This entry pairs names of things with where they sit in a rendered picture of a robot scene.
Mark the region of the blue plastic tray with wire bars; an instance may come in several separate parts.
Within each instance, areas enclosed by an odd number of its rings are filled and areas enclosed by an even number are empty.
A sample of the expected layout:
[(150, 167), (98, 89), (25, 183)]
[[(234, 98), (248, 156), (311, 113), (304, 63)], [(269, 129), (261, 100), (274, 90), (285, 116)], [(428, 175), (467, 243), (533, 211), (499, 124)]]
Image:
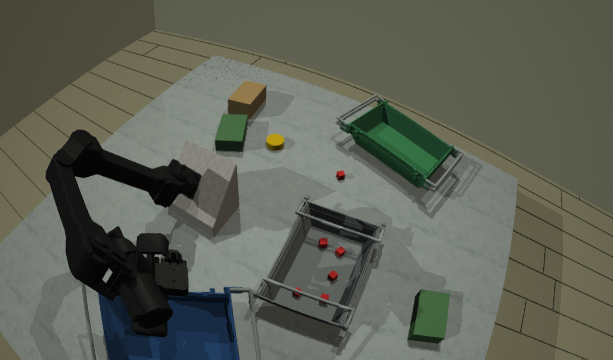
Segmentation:
[(134, 333), (121, 296), (111, 301), (98, 293), (108, 359), (240, 360), (230, 293), (249, 292), (256, 360), (261, 360), (253, 288), (224, 287), (224, 293), (209, 290), (167, 296), (173, 315), (167, 320), (165, 337)]

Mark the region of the yellow short cylinder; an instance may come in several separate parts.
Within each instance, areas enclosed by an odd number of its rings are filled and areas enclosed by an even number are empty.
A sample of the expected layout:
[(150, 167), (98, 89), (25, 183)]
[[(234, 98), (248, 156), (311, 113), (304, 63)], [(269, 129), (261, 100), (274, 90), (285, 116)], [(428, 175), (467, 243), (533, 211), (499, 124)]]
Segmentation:
[(278, 134), (272, 134), (267, 138), (267, 147), (271, 150), (279, 150), (284, 145), (284, 139)]

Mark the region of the brown rectangular block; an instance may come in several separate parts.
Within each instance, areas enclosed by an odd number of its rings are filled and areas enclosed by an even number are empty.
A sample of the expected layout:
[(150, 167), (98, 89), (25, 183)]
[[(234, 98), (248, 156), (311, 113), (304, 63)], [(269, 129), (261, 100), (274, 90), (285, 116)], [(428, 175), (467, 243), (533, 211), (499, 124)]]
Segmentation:
[(228, 114), (245, 114), (249, 120), (265, 100), (266, 85), (245, 80), (228, 98)]

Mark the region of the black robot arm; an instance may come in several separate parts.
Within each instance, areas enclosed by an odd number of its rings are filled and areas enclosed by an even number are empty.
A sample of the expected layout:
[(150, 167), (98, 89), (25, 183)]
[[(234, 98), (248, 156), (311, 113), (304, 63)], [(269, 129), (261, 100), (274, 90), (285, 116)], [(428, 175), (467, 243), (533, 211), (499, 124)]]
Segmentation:
[[(111, 301), (121, 296), (131, 320), (141, 327), (158, 327), (173, 315), (163, 294), (184, 297), (189, 293), (186, 261), (172, 249), (161, 263), (152, 258), (154, 279), (148, 272), (147, 259), (123, 237), (120, 227), (106, 233), (95, 223), (75, 178), (95, 174), (145, 190), (155, 205), (164, 208), (170, 207), (179, 194), (193, 199), (201, 175), (175, 159), (168, 167), (140, 165), (103, 150), (97, 138), (80, 129), (72, 132), (46, 170), (65, 230), (65, 252), (72, 275)], [(102, 279), (109, 268), (113, 273), (105, 283)]]

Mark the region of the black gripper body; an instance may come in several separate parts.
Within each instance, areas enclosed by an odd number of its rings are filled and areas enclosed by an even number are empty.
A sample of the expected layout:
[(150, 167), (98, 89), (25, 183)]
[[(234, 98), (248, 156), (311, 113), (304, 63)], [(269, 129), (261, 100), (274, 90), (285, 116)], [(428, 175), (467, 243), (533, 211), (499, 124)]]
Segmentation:
[[(152, 274), (155, 279), (155, 271), (154, 271), (154, 260), (160, 261), (159, 257), (154, 257), (155, 254), (166, 257), (165, 253), (169, 251), (169, 241), (165, 237), (164, 234), (161, 233), (141, 233), (137, 236), (136, 247), (141, 252), (141, 254), (147, 254), (148, 266), (149, 266), (149, 274)], [(153, 259), (154, 260), (153, 260)], [(155, 336), (155, 337), (165, 337), (168, 335), (167, 333), (167, 322), (160, 326), (156, 326), (154, 328), (145, 329), (145, 327), (141, 327), (138, 322), (132, 321), (132, 330), (134, 333), (138, 335), (146, 335), (146, 336)]]

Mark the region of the green rectangular block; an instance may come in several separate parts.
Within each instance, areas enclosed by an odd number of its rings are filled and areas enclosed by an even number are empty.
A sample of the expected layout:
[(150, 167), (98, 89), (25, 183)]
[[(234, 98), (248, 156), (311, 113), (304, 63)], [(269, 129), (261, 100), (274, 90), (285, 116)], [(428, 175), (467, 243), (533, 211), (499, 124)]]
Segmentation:
[(449, 296), (423, 289), (415, 295), (407, 340), (438, 344), (445, 339)]
[(216, 151), (243, 152), (248, 115), (222, 114), (215, 137)]

